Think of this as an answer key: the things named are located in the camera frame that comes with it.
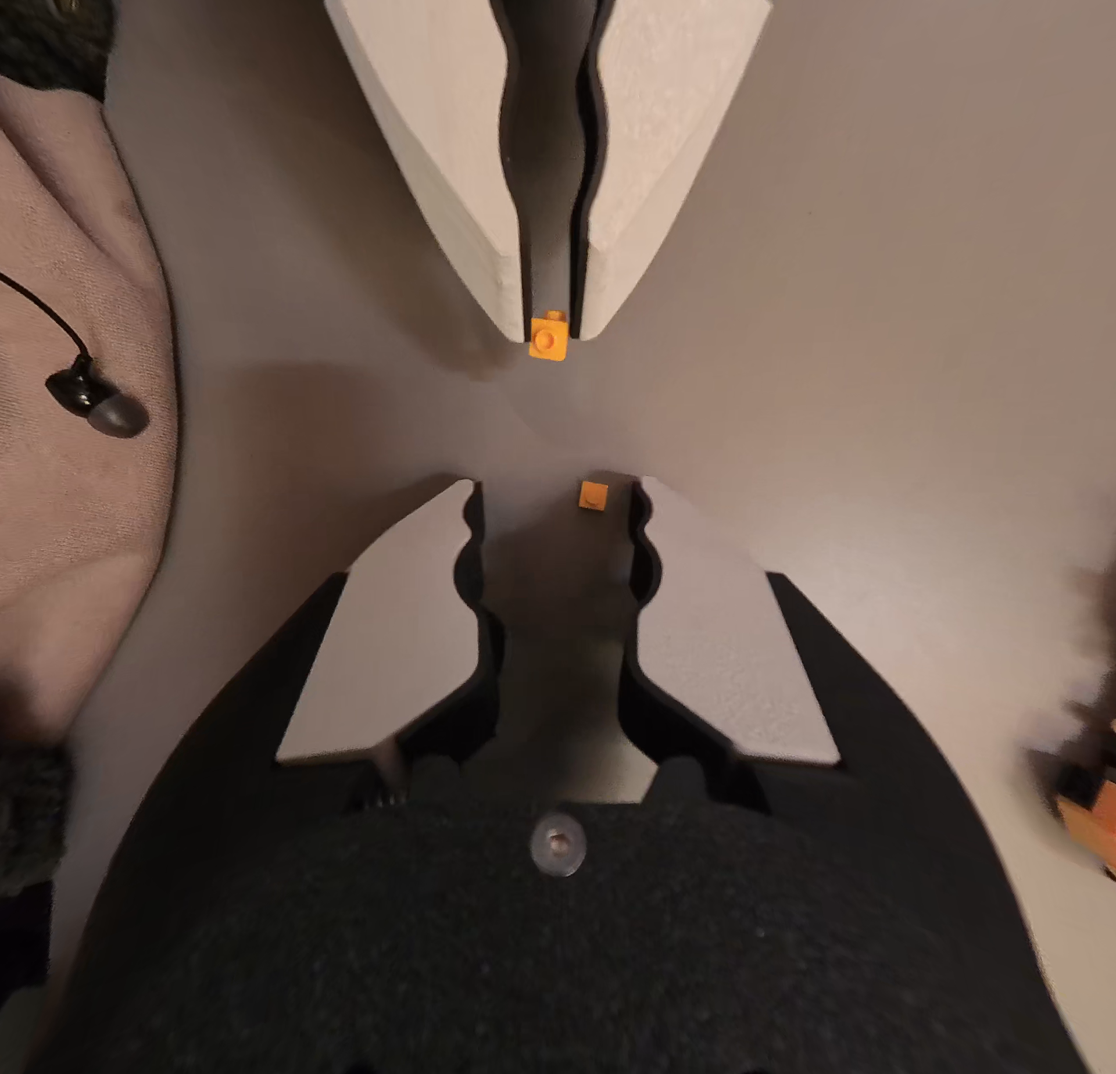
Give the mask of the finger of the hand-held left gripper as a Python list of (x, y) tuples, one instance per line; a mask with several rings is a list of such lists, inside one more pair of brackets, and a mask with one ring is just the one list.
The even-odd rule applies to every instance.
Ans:
[(501, 116), (509, 56), (492, 0), (325, 0), (429, 230), (508, 341), (525, 341), (520, 220)]
[(605, 330), (660, 252), (745, 75), (771, 0), (597, 0), (583, 61), (574, 328)]

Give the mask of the person's beige hoodie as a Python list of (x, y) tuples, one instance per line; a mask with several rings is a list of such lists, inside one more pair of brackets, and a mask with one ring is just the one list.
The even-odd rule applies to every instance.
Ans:
[(49, 395), (77, 346), (7, 286), (1, 299), (2, 738), (62, 738), (158, 567), (177, 404), (158, 256), (102, 104), (1, 83), (1, 267), (145, 407), (105, 437)]

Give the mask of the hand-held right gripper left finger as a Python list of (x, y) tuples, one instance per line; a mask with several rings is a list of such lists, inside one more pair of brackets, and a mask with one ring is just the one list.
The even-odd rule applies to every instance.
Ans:
[(281, 765), (464, 763), (496, 735), (506, 627), (484, 604), (482, 485), (461, 478), (344, 574), (278, 746)]

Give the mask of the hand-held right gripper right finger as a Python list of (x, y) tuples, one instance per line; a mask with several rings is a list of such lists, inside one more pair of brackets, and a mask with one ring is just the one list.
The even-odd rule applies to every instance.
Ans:
[(632, 482), (620, 731), (660, 771), (687, 761), (708, 798), (768, 812), (757, 765), (841, 760), (766, 570), (654, 477)]

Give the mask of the orange lego car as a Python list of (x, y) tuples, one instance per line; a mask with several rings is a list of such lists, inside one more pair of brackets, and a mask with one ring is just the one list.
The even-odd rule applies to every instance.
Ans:
[(1046, 732), (1024, 748), (1043, 808), (1067, 840), (1115, 880), (1115, 563), (1079, 577), (1095, 629), (1089, 643), (1101, 661), (1093, 696), (1069, 700), (1065, 732)]

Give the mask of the black earphone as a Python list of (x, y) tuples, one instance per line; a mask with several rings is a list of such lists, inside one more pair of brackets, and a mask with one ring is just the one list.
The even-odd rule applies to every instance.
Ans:
[(1, 274), (1, 282), (48, 317), (74, 345), (75, 357), (69, 366), (52, 372), (45, 378), (45, 389), (52, 401), (74, 418), (85, 420), (104, 437), (134, 439), (142, 435), (150, 426), (146, 407), (136, 397), (102, 377), (81, 335), (48, 303), (8, 274)]

